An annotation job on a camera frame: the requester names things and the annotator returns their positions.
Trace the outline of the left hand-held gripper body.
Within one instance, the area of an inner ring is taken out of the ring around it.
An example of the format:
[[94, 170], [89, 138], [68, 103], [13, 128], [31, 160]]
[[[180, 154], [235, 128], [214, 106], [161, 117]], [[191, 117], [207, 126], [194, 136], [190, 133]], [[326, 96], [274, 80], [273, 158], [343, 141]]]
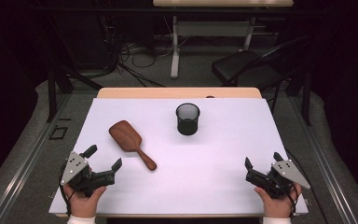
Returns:
[[112, 170], [92, 172], [87, 158], [82, 158], [80, 154], [72, 151], [64, 165], [60, 177], [62, 192], [63, 186], [69, 185], [75, 191], [82, 192], [89, 197], [97, 188], [115, 184], [116, 172]]

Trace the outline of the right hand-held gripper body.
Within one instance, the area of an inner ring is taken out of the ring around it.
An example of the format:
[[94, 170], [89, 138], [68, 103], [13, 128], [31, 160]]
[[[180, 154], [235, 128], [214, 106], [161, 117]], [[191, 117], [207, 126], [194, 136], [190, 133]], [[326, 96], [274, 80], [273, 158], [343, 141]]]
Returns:
[[295, 183], [310, 189], [310, 183], [291, 160], [273, 162], [266, 174], [258, 172], [253, 166], [251, 170], [247, 170], [246, 180], [262, 188], [273, 199], [289, 194]]

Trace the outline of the wooden hairbrush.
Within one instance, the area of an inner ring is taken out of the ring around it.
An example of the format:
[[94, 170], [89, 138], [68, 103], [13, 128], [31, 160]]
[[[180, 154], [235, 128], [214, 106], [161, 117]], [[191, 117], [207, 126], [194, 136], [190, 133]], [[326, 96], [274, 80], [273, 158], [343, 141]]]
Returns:
[[141, 135], [126, 120], [121, 120], [110, 127], [109, 134], [123, 151], [136, 152], [150, 171], [157, 169], [157, 164], [141, 150], [143, 141]]

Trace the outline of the black mesh cup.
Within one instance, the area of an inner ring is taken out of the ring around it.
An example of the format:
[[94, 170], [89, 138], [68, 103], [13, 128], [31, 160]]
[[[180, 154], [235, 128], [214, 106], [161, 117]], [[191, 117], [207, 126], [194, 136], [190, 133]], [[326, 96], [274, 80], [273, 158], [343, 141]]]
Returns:
[[175, 111], [177, 130], [182, 135], [193, 135], [198, 131], [200, 109], [191, 103], [179, 105]]

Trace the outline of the person's right hand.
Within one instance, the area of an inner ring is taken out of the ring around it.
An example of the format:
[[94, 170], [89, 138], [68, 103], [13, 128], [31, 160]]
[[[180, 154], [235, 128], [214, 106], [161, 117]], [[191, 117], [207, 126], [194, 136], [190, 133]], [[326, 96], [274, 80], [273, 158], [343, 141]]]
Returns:
[[295, 209], [295, 202], [301, 195], [301, 186], [295, 183], [289, 194], [280, 199], [272, 199], [262, 188], [255, 187], [254, 191], [263, 202], [264, 216], [289, 218]]

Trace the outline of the person's left hand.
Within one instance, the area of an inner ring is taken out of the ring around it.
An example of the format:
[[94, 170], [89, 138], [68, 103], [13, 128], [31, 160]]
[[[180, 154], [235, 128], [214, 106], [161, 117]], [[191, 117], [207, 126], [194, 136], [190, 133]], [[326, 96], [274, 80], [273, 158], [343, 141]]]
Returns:
[[82, 192], [75, 191], [69, 185], [64, 185], [63, 190], [70, 204], [72, 216], [92, 218], [96, 216], [98, 202], [105, 193], [106, 187], [97, 188], [89, 197]]

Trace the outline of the black metal stand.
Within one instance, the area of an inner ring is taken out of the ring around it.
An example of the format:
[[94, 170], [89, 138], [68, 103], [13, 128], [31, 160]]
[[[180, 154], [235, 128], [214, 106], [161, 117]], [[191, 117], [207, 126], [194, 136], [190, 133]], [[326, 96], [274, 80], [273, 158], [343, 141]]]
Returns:
[[56, 87], [59, 87], [64, 94], [71, 94], [75, 89], [70, 81], [71, 77], [79, 80], [89, 87], [92, 87], [96, 91], [99, 91], [103, 86], [79, 74], [74, 68], [71, 68], [69, 65], [63, 63], [57, 56], [57, 53], [52, 49], [52, 47], [49, 47], [48, 44], [45, 44], [45, 49], [50, 68], [48, 73], [47, 122], [52, 122], [58, 114]]

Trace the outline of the black folding chair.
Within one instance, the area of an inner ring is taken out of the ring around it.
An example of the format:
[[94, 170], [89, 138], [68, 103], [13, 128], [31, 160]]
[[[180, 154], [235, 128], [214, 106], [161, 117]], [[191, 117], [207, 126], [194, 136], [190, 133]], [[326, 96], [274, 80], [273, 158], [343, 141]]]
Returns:
[[213, 74], [223, 87], [253, 87], [260, 92], [274, 89], [268, 99], [270, 111], [274, 112], [282, 83], [300, 73], [300, 53], [310, 43], [308, 35], [282, 43], [261, 55], [251, 50], [231, 54], [212, 63]]

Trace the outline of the white-legged desk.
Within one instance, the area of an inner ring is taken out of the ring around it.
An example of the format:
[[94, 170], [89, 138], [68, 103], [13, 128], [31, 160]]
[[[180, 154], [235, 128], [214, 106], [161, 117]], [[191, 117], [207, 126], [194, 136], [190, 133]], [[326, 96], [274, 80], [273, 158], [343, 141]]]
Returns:
[[[153, 0], [154, 7], [162, 9], [270, 9], [291, 7], [293, 0]], [[241, 21], [181, 21], [172, 17], [172, 69], [171, 78], [179, 75], [179, 36], [241, 36], [243, 48], [248, 49], [255, 28], [255, 17]]]

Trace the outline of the metal floor rail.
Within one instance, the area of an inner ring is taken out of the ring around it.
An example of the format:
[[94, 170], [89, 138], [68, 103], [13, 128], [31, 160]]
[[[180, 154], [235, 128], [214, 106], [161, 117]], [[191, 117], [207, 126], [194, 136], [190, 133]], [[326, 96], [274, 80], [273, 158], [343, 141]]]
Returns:
[[48, 122], [46, 102], [38, 102], [0, 169], [0, 224], [64, 224], [49, 208], [59, 195], [59, 169], [74, 144], [71, 103], [70, 95], [61, 97], [57, 115]]
[[295, 111], [296, 117], [300, 123], [300, 126], [305, 133], [310, 147], [312, 149], [313, 158], [315, 159], [318, 169], [322, 174], [324, 183], [328, 188], [329, 194], [334, 201], [334, 204], [339, 212], [339, 215], [344, 224], [358, 224], [354, 213], [351, 210], [349, 202], [344, 195], [342, 187], [338, 184], [336, 176], [333, 173], [333, 170], [323, 153], [323, 149], [315, 135], [314, 130], [302, 117], [302, 107], [299, 100], [296, 97], [288, 98], [292, 108]]

